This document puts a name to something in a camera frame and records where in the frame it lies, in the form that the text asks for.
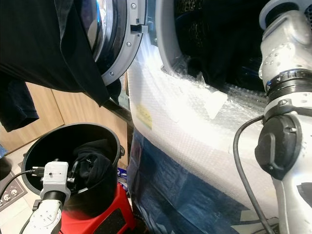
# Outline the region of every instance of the black bucket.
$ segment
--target black bucket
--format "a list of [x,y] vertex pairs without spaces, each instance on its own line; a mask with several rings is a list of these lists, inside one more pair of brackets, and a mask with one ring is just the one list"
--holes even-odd
[[[76,158],[73,150],[87,142],[107,139],[113,150],[113,158],[109,158],[113,171],[97,185],[83,192],[72,194],[65,203],[63,210],[73,218],[89,219],[103,213],[113,202],[117,186],[117,163],[124,154],[119,139],[110,129],[90,123],[79,123],[59,127],[41,137],[25,154],[22,171],[30,170],[33,166],[44,167],[46,163],[58,158],[68,162],[69,169]],[[40,178],[23,175],[25,185],[34,193],[40,194],[42,183]]]

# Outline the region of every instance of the washing machine door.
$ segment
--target washing machine door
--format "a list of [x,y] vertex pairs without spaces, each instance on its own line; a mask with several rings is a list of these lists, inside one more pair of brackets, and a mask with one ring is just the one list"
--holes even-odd
[[131,65],[145,26],[146,0],[80,0],[80,18],[105,85]]

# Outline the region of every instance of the floor mat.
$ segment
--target floor mat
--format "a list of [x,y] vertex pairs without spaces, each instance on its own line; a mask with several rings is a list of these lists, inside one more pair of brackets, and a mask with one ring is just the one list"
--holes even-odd
[[[5,184],[13,178],[14,173],[10,172],[6,178],[0,181],[0,188],[3,188]],[[12,183],[7,187],[3,196],[0,200],[0,212],[13,204],[15,201],[20,199],[27,193],[26,189],[22,186],[19,180],[16,178]]]

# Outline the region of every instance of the tile floor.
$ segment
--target tile floor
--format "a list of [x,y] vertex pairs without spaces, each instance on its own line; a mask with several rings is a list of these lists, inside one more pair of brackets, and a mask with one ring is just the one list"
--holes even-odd
[[[18,164],[23,161],[23,154],[26,153],[34,143],[35,141],[6,156],[12,164],[12,172],[14,174],[20,172]],[[2,234],[19,234],[22,226],[32,213],[34,201],[40,199],[38,195],[34,194],[25,186],[21,176],[18,177],[18,180],[27,190],[27,194],[0,212],[0,228]]]

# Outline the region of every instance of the bubble wrap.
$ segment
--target bubble wrap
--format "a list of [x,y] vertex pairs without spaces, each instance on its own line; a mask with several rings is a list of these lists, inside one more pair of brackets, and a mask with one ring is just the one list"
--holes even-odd
[[[165,73],[158,48],[144,37],[128,71],[135,127],[152,144],[205,182],[252,209],[236,170],[233,139],[246,121],[263,114],[265,99],[228,86],[227,94],[188,77]],[[271,177],[254,156],[261,123],[242,134],[243,168],[267,218],[278,217]]]

